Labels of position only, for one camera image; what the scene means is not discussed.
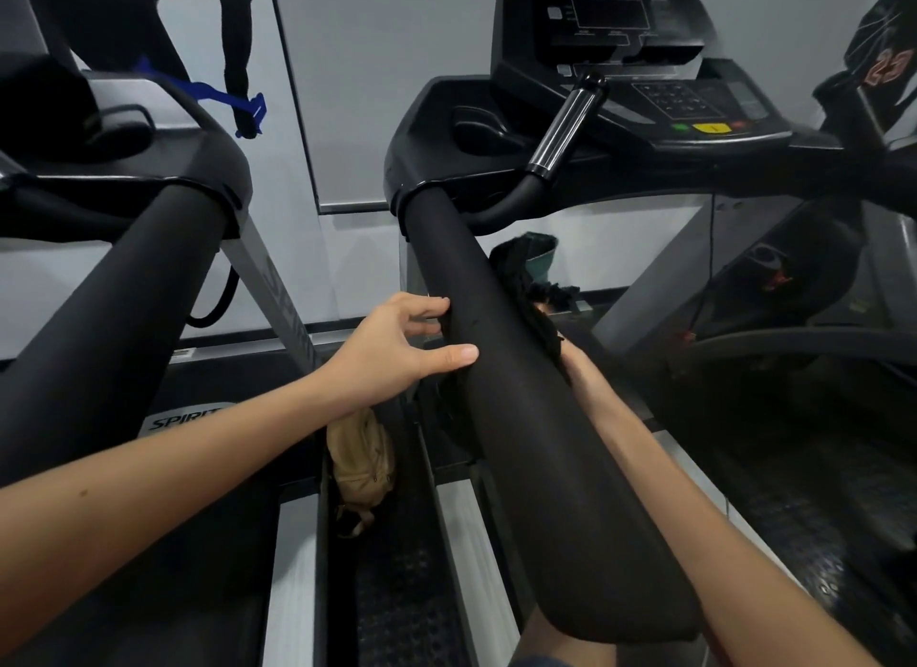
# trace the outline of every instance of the person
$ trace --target person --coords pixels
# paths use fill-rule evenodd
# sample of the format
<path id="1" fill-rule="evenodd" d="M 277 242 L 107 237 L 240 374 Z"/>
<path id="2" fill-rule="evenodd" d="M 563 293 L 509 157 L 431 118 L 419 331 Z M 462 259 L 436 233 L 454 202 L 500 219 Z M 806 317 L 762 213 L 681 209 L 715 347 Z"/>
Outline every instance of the person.
<path id="1" fill-rule="evenodd" d="M 395 396 L 478 349 L 412 347 L 440 331 L 446 298 L 399 293 L 325 365 L 242 404 L 0 489 L 0 656 L 159 537 L 335 418 Z M 583 408 L 671 546 L 735 667 L 877 662 L 739 533 L 570 341 L 562 360 Z M 570 638 L 536 609 L 513 667 L 613 667 L 613 645 Z"/>

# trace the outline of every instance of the fingers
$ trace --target fingers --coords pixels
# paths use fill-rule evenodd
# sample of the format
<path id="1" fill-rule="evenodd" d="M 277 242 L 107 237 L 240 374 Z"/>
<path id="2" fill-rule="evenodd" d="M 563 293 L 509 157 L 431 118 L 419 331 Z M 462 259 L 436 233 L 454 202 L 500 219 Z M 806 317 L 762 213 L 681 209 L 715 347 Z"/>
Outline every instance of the fingers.
<path id="1" fill-rule="evenodd" d="M 439 317 L 449 309 L 447 297 L 412 296 L 410 293 L 395 293 L 389 298 L 388 304 L 398 308 L 403 320 L 411 317 Z"/>
<path id="2" fill-rule="evenodd" d="M 438 372 L 452 372 L 459 370 L 467 365 L 471 365 L 478 360 L 478 347 L 470 343 L 460 343 L 454 346 L 443 346 L 441 349 L 422 350 L 420 352 L 420 362 L 422 377 L 436 374 Z"/>
<path id="3" fill-rule="evenodd" d="M 442 331 L 439 322 L 408 322 L 405 325 L 405 336 L 435 336 Z"/>

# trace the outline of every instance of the blue object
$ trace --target blue object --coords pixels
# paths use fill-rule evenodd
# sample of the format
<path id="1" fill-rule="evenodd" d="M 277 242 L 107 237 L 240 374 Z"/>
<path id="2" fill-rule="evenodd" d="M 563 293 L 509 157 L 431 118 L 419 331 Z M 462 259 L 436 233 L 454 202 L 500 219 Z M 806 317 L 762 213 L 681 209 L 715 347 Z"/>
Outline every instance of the blue object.
<path id="1" fill-rule="evenodd" d="M 268 105 L 264 101 L 263 93 L 258 93 L 256 96 L 249 100 L 243 97 L 230 95 L 229 93 L 224 93 L 222 90 L 217 90 L 215 87 L 209 85 L 208 83 L 190 83 L 186 80 L 181 80 L 180 78 L 174 78 L 171 75 L 165 74 L 162 71 L 157 71 L 155 68 L 153 68 L 153 64 L 151 64 L 149 59 L 145 56 L 140 58 L 140 61 L 136 66 L 134 66 L 134 70 L 139 74 L 152 75 L 156 78 L 167 80 L 172 85 L 177 87 L 178 90 L 186 93 L 196 102 L 200 102 L 204 99 L 212 99 L 215 102 L 222 102 L 223 105 L 233 106 L 236 109 L 243 109 L 254 116 L 255 128 L 258 129 L 258 133 L 261 132 L 261 121 L 268 113 Z M 235 132 L 235 138 L 242 138 L 240 131 Z"/>

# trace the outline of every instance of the treadmill console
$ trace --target treadmill console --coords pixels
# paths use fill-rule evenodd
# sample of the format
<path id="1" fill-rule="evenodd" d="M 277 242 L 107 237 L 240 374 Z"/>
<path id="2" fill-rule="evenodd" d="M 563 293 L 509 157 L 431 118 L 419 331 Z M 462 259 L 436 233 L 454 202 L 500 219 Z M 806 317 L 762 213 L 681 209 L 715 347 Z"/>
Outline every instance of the treadmill console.
<path id="1" fill-rule="evenodd" d="M 788 143 L 783 117 L 718 50 L 700 0 L 497 0 L 491 71 L 500 94 L 547 113 L 578 77 L 605 75 L 590 134 L 614 147 L 721 156 Z"/>

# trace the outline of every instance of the display screen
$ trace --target display screen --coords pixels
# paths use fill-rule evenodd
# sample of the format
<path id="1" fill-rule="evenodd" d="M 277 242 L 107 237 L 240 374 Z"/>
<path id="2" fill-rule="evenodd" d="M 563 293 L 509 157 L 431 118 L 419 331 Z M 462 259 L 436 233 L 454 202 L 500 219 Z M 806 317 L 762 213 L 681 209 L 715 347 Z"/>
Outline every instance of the display screen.
<path id="1" fill-rule="evenodd" d="M 641 0 L 571 0 L 583 30 L 649 30 Z"/>

